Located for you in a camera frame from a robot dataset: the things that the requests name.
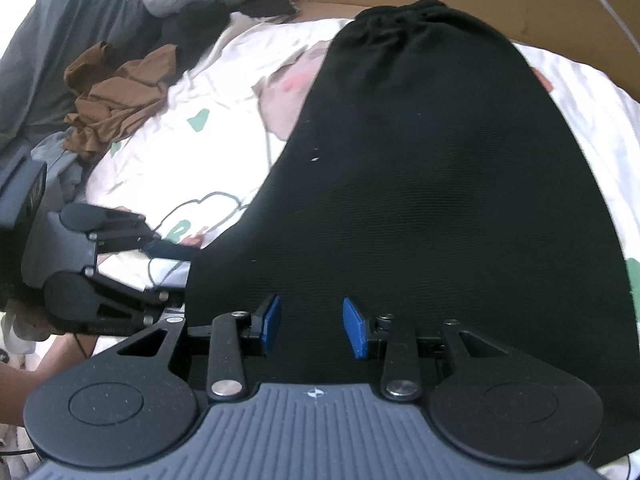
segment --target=white cable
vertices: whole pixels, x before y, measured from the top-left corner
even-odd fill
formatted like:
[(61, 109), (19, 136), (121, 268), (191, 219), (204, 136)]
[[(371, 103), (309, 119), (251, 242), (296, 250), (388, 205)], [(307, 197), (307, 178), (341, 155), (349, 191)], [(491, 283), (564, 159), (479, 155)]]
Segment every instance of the white cable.
[(626, 36), (629, 38), (629, 41), (633, 44), (638, 55), (640, 55), (640, 43), (638, 43), (638, 40), (636, 40), (636, 37), (626, 26), (626, 23), (622, 20), (622, 18), (620, 18), (620, 16), (618, 16), (618, 13), (613, 9), (613, 7), (611, 7), (611, 5), (607, 0), (598, 0), (598, 1), (605, 8), (605, 10), (610, 14), (610, 16), (616, 21), (618, 26), (622, 29), (622, 32), (626, 34)]

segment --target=brown cloth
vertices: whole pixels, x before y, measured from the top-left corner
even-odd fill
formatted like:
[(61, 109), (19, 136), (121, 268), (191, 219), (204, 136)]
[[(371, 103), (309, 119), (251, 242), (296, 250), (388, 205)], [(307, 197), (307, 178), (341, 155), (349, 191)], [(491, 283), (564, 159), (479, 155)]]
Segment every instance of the brown cloth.
[(159, 112), (176, 78), (175, 45), (162, 46), (117, 70), (110, 64), (115, 54), (109, 43), (101, 42), (65, 70), (65, 83), (78, 95), (78, 113), (65, 117), (76, 129), (63, 148), (89, 162), (100, 160), (112, 142), (132, 136)]

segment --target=metal bolt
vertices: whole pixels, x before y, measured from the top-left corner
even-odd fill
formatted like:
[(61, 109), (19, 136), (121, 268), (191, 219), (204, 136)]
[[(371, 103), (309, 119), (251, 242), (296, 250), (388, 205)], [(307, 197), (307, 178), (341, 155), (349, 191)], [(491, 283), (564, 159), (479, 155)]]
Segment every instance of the metal bolt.
[(391, 381), (386, 385), (386, 390), (394, 397), (408, 397), (418, 391), (418, 386), (404, 379)]
[(223, 379), (213, 383), (211, 391), (220, 397), (231, 397), (242, 392), (242, 384), (233, 379)]

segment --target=gray ribbed panel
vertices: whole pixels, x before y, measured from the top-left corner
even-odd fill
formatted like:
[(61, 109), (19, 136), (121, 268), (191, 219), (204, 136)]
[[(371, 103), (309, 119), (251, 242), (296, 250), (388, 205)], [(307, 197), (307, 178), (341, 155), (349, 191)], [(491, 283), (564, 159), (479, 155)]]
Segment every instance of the gray ribbed panel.
[(516, 473), (473, 462), (441, 443), (415, 406), (386, 402), (370, 386), (264, 384), (219, 404), (181, 448), (121, 472), (46, 463), (33, 480), (595, 480), (584, 464)]

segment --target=black pants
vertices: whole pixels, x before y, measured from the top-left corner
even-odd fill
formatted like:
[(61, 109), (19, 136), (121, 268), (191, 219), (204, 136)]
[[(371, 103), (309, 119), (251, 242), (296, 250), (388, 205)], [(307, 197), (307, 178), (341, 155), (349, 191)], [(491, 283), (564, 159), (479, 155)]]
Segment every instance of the black pants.
[(590, 383), (595, 463), (640, 447), (636, 318), (596, 181), (519, 52), (439, 2), (337, 35), (260, 193), (193, 263), (188, 321), (268, 292), (282, 326), (253, 381), (376, 382), (342, 328), (349, 296), (433, 333), (458, 318)]

